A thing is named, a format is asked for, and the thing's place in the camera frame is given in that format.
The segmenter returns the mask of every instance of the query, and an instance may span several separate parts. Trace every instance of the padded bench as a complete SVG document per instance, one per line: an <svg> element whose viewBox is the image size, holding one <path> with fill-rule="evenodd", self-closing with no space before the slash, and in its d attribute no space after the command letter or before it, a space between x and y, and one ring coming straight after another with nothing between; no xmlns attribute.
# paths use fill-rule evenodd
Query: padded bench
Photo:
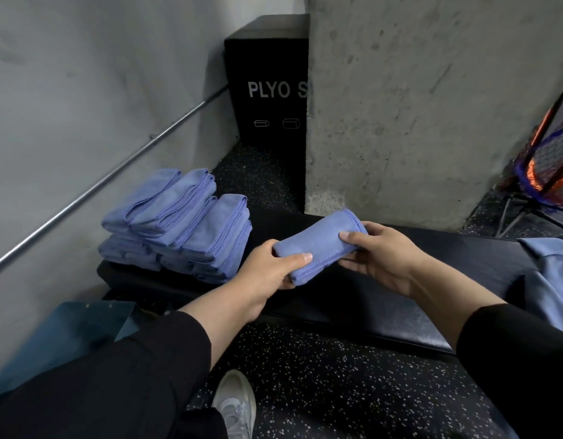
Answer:
<svg viewBox="0 0 563 439"><path fill-rule="evenodd" d="M272 209L257 208L250 212L253 231L243 259L265 240L285 239L322 218ZM535 268L517 242L430 229L394 228L428 254L502 298L519 286L525 273ZM101 263L97 272L111 288L136 290L163 299L174 297L179 303L215 287L168 270L154 272L107 261ZM426 349L452 353L415 302L338 265L331 265L304 286L276 293L267 302L260 319L359 343L396 347L400 351L417 353L421 348L424 353Z"/></svg>

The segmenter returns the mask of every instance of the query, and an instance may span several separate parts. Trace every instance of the person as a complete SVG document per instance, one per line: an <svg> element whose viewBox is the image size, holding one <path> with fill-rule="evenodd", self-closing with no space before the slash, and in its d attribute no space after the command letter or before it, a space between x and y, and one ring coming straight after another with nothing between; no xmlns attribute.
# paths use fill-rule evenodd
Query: person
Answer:
<svg viewBox="0 0 563 439"><path fill-rule="evenodd" d="M522 438L563 437L563 332L430 257L393 228L341 233L360 249L339 261L412 298ZM270 240L237 276L129 338L43 373L0 408L7 438L251 438L255 399L229 372L213 407L183 412L235 335L308 253L276 258Z"/></svg>

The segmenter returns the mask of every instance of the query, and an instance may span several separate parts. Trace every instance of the shoe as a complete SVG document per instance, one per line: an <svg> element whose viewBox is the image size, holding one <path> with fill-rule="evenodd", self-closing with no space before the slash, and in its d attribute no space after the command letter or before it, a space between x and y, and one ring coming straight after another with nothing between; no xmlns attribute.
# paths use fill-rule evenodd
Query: shoe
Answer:
<svg viewBox="0 0 563 439"><path fill-rule="evenodd" d="M257 404L251 384L239 370L229 370L212 399L225 420L229 439L252 439Z"/></svg>

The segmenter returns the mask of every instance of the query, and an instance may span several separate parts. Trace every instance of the concrete wall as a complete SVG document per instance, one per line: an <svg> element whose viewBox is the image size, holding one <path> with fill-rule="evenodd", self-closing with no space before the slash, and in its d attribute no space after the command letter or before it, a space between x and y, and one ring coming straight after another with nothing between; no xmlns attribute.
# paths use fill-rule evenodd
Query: concrete wall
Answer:
<svg viewBox="0 0 563 439"><path fill-rule="evenodd" d="M461 228L563 88L563 0L311 0L307 212Z"/></svg>
<svg viewBox="0 0 563 439"><path fill-rule="evenodd" d="M303 0L0 0L0 255L226 83L222 40ZM0 273L0 367L53 307L99 297L99 222L159 167L212 168L228 93Z"/></svg>

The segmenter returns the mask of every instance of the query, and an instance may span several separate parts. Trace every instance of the black sleeve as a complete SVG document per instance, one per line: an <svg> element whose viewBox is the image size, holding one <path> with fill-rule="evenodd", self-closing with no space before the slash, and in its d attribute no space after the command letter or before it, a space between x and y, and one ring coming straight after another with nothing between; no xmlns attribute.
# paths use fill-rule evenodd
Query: black sleeve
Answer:
<svg viewBox="0 0 563 439"><path fill-rule="evenodd" d="M175 312L18 387L0 438L168 437L210 361L204 328Z"/></svg>
<svg viewBox="0 0 563 439"><path fill-rule="evenodd" d="M563 437L563 332L509 305L477 310L457 355L520 439Z"/></svg>

